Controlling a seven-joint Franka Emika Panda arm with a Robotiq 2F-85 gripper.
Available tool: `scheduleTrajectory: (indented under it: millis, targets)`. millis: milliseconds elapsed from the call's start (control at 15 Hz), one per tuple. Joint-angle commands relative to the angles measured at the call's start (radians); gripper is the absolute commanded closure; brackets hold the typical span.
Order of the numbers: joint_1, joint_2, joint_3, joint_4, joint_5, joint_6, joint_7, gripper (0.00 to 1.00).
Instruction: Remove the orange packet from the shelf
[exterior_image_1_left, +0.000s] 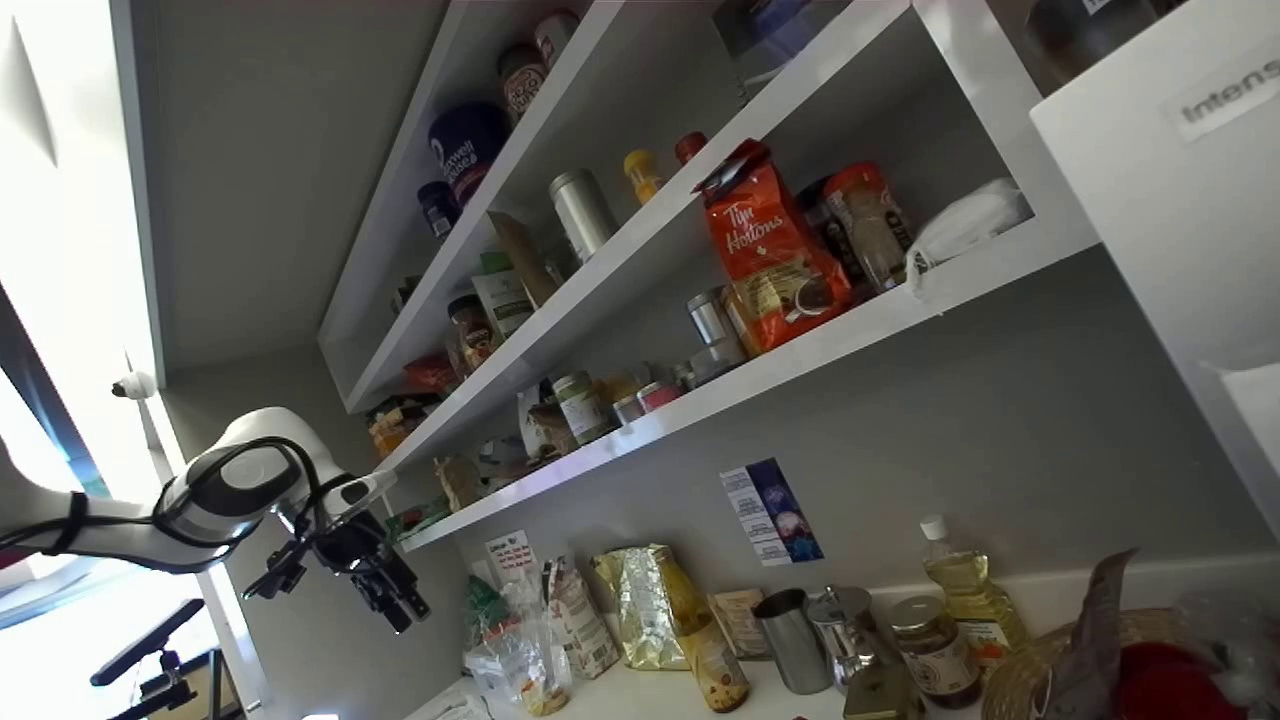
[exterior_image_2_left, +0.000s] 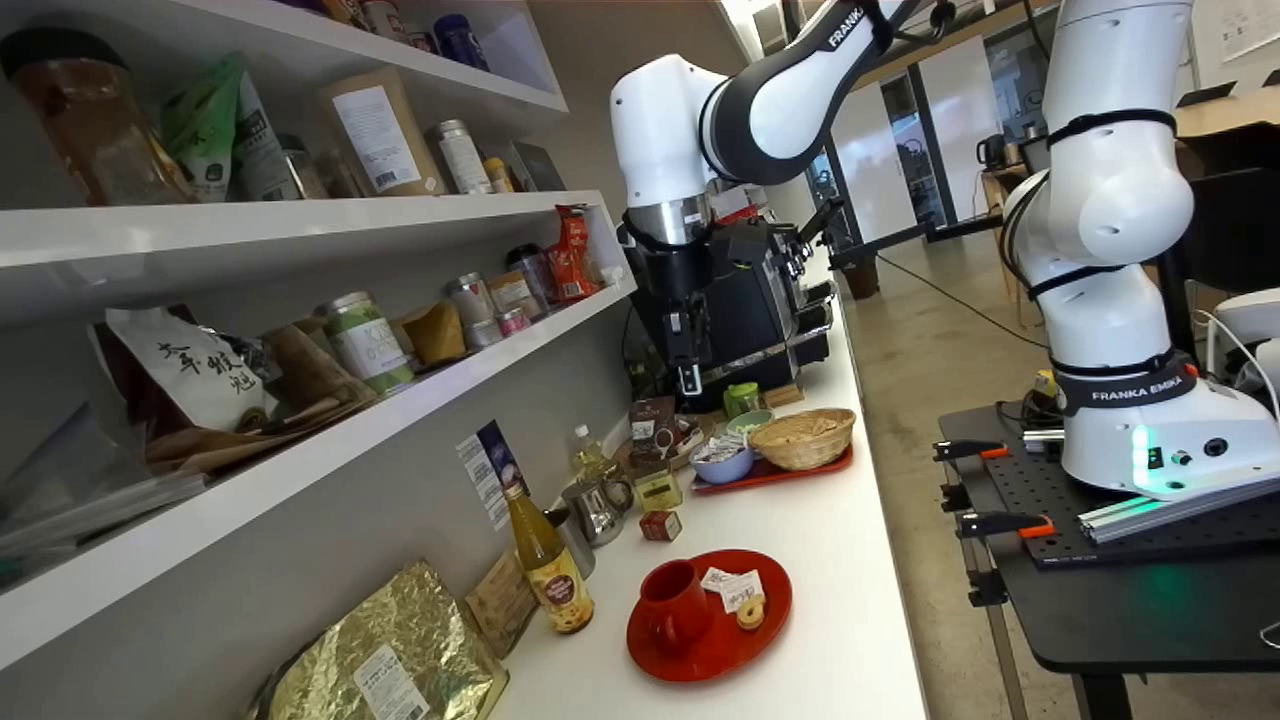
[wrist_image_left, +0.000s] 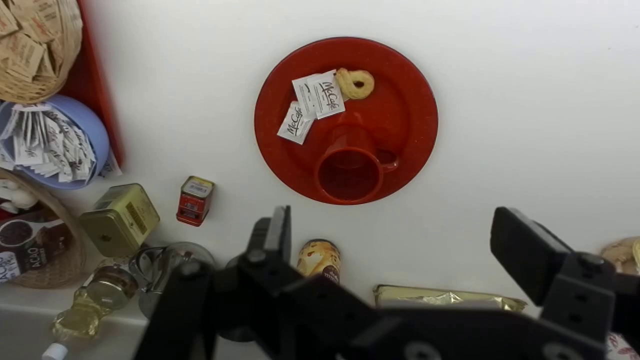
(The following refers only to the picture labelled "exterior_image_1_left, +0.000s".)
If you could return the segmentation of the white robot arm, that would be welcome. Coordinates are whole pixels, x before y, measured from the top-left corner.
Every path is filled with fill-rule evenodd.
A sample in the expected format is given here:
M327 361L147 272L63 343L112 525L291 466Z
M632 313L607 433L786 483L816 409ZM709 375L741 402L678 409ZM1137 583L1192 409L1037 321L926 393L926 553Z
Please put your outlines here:
M303 415L257 409L164 479L154 503L56 493L4 462L0 549L205 573L276 514L290 538L247 583L257 600L291 591L320 564L391 633L408 633L429 600L368 501L373 479L339 466Z

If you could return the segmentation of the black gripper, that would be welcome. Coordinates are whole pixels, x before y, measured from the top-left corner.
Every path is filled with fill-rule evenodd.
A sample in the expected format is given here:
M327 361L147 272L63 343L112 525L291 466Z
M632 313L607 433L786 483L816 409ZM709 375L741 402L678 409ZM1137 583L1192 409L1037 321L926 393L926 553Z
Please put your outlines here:
M391 623L391 633L408 633L413 620L426 620L431 606L416 591L416 573L398 556L383 528L357 510L336 528L303 528L283 549L270 556L259 578L247 583L252 594L271 600L291 591L303 578L303 560L316 556L327 573L343 577L357 594Z

